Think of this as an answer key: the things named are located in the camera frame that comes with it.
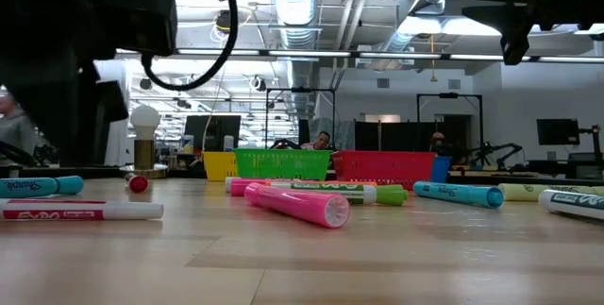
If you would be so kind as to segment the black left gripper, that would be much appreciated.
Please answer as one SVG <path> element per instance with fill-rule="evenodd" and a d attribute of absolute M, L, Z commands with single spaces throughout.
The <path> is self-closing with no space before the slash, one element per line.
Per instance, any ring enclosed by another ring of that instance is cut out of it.
<path fill-rule="evenodd" d="M 35 82 L 25 105 L 65 167 L 105 163 L 128 117 L 118 50 L 170 56 L 176 0 L 0 0 L 0 83 Z"/>

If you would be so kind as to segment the turquoise Sharpie highlighter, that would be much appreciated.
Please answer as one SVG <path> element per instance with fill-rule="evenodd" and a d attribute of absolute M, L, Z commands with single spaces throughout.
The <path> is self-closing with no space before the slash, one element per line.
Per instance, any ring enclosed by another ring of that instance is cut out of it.
<path fill-rule="evenodd" d="M 413 191 L 421 197 L 489 209 L 498 209 L 504 203 L 504 194 L 498 187 L 417 181 L 413 184 Z"/>
<path fill-rule="evenodd" d="M 60 178 L 0 178 L 0 198 L 77 195 L 84 187 L 79 176 Z"/>

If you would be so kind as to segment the red Expo marker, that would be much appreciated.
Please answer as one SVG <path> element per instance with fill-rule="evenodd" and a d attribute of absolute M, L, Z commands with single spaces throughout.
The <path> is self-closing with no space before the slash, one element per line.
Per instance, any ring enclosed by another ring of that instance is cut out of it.
<path fill-rule="evenodd" d="M 124 201 L 0 199 L 2 220 L 154 220 L 162 204 Z"/>

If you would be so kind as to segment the yellow-green Sharpie highlighter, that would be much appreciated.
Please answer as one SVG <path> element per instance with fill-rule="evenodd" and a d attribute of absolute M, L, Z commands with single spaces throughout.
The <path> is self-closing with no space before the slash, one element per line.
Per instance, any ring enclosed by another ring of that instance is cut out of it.
<path fill-rule="evenodd" d="M 510 184 L 501 183 L 498 188 L 504 194 L 505 201 L 536 202 L 539 194 L 545 190 L 554 190 L 588 195 L 604 195 L 604 186 L 575 186 L 551 184 Z"/>

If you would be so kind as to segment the pink Sharpie highlighter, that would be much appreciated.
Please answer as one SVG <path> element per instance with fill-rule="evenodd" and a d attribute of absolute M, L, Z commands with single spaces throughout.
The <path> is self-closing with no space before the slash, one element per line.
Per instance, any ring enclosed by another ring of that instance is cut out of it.
<path fill-rule="evenodd" d="M 294 183 L 291 179 L 259 179 L 259 178 L 238 178 L 232 182 L 231 195 L 245 196 L 258 195 L 266 190 L 290 190 L 290 185 Z"/>
<path fill-rule="evenodd" d="M 336 194 L 251 183 L 244 189 L 244 198 L 251 206 L 286 214 L 327 229 L 343 227 L 350 215 L 349 202 Z"/>

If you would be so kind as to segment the dark green Expo marker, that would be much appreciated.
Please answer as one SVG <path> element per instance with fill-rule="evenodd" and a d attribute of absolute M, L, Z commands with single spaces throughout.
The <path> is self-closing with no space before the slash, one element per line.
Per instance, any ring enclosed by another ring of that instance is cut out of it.
<path fill-rule="evenodd" d="M 544 190 L 539 194 L 538 203 L 548 212 L 604 221 L 604 196 Z"/>

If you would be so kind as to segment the white bulb brass lamp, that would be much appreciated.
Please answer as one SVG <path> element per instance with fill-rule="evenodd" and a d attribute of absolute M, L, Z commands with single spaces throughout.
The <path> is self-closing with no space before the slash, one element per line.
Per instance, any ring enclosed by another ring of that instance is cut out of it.
<path fill-rule="evenodd" d="M 155 132 L 160 123 L 160 115 L 152 107 L 141 105 L 130 115 L 134 127 L 134 162 L 119 168 L 122 175 L 135 174 L 148 179 L 166 178 L 168 167 L 156 163 Z"/>

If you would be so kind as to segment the red cap white marker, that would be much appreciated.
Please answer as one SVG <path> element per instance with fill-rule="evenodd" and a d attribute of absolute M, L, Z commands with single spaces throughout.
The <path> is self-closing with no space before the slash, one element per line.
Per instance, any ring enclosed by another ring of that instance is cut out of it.
<path fill-rule="evenodd" d="M 128 173 L 125 175 L 126 187 L 135 194 L 143 193 L 147 190 L 149 182 L 143 177 L 134 173 Z"/>

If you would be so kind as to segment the black computer monitor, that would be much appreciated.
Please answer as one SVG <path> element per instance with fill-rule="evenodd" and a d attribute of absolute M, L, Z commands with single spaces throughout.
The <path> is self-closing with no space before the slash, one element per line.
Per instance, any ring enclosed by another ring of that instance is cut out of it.
<path fill-rule="evenodd" d="M 539 145 L 580 144 L 577 119 L 537 119 Z"/>
<path fill-rule="evenodd" d="M 239 144 L 241 127 L 240 115 L 197 115 L 186 118 L 184 134 L 194 136 L 194 149 L 222 152 L 226 135 L 235 137 L 235 147 Z"/>

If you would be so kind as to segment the yellow plastic basket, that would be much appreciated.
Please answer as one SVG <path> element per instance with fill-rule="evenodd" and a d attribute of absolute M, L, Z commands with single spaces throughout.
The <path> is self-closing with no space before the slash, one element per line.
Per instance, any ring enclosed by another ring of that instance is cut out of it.
<path fill-rule="evenodd" d="M 203 163 L 209 181 L 224 182 L 226 178 L 235 178 L 239 175 L 234 152 L 205 151 Z"/>

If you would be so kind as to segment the black partition panel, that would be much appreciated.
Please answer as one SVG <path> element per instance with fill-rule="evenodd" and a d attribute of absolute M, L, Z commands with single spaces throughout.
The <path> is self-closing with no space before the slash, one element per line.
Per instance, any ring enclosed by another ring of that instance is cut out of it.
<path fill-rule="evenodd" d="M 435 132 L 440 132 L 454 147 L 468 148 L 478 137 L 465 120 L 444 122 L 355 123 L 355 149 L 368 151 L 429 151 Z"/>

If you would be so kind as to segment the blue plastic basket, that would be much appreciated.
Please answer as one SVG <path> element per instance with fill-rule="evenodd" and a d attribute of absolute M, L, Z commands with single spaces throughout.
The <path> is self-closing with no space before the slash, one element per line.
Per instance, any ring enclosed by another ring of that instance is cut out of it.
<path fill-rule="evenodd" d="M 430 180 L 432 182 L 445 183 L 451 165 L 451 157 L 437 156 L 432 164 Z"/>

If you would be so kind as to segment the red plastic basket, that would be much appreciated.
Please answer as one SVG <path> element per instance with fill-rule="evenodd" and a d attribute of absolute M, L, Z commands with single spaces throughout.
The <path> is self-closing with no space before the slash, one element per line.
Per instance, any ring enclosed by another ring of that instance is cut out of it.
<path fill-rule="evenodd" d="M 431 152 L 342 150 L 331 154 L 338 180 L 399 184 L 410 190 L 429 181 L 436 155 Z"/>

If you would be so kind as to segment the overhead light bar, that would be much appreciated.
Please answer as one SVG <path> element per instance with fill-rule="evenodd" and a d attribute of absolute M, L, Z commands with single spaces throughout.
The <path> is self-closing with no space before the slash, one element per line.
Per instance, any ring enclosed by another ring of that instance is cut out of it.
<path fill-rule="evenodd" d="M 312 59 L 425 59 L 449 61 L 503 61 L 501 55 L 450 54 L 425 52 L 366 52 L 366 51 L 322 51 L 322 50 L 269 50 L 269 49 L 235 49 L 231 57 L 263 58 L 312 58 Z M 568 63 L 568 64 L 604 64 L 604 57 L 583 56 L 524 56 L 522 62 Z"/>

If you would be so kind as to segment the light green Expo marker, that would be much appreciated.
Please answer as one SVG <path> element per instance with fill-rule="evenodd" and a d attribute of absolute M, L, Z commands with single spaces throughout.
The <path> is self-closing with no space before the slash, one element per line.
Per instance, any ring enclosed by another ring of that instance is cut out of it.
<path fill-rule="evenodd" d="M 373 185 L 359 183 L 285 183 L 272 182 L 272 187 L 339 194 L 350 204 L 382 204 L 401 206 L 409 193 L 401 185 Z"/>

